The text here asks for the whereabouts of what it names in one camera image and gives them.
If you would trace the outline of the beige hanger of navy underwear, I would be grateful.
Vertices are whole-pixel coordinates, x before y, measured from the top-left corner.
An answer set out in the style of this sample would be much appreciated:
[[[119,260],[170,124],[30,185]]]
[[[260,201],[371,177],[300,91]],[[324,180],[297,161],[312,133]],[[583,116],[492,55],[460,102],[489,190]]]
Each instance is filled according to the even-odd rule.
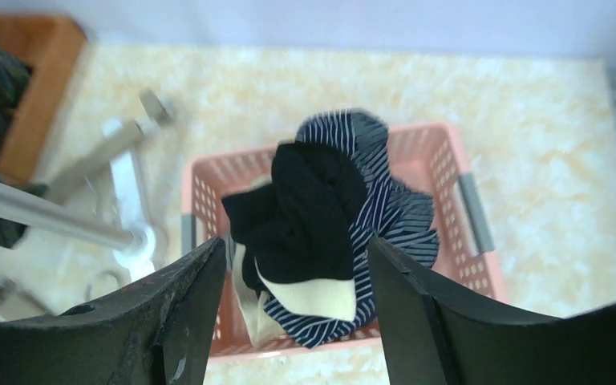
[[[147,116],[107,121],[108,133],[104,139],[89,153],[58,172],[48,183],[47,200],[64,204],[87,179],[103,170],[116,157],[174,122],[176,113],[171,100],[145,89],[140,93],[140,102]]]

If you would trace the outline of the black underwear beige waistband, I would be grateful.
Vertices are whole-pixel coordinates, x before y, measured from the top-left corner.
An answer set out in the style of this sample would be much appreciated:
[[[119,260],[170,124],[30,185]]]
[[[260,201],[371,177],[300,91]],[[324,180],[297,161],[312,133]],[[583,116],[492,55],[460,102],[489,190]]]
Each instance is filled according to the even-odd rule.
[[[268,182],[223,197],[233,288],[254,346],[287,334],[316,347],[361,319],[351,226],[366,198],[345,153],[300,142],[278,146]]]

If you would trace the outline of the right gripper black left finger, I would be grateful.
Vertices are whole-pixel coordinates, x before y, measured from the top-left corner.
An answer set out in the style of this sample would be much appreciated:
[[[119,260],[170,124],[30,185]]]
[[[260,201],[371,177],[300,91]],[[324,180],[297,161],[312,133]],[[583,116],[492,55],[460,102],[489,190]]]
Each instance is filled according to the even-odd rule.
[[[58,316],[0,322],[0,384],[200,384],[227,268],[214,237]]]

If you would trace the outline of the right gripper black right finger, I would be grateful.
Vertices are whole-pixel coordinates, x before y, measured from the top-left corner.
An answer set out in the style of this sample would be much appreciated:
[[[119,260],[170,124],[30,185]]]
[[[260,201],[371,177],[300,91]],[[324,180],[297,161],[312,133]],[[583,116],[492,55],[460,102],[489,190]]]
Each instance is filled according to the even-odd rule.
[[[570,318],[510,306],[368,246],[393,384],[616,384],[616,303]]]

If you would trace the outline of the navy white striped underwear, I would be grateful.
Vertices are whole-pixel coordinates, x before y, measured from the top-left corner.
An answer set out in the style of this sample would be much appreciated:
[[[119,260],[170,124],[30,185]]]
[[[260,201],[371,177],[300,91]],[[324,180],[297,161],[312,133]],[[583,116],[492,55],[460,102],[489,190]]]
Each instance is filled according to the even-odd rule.
[[[374,294],[367,264],[367,245],[381,237],[425,267],[434,265],[440,238],[431,225],[433,199],[395,179],[389,167],[389,128],[377,116],[360,109],[328,111],[305,119],[295,137],[298,142],[326,144],[354,162],[367,187],[367,198],[350,227],[354,246],[355,318],[291,313],[271,297],[265,312],[298,344],[315,348],[369,326],[376,317]]]

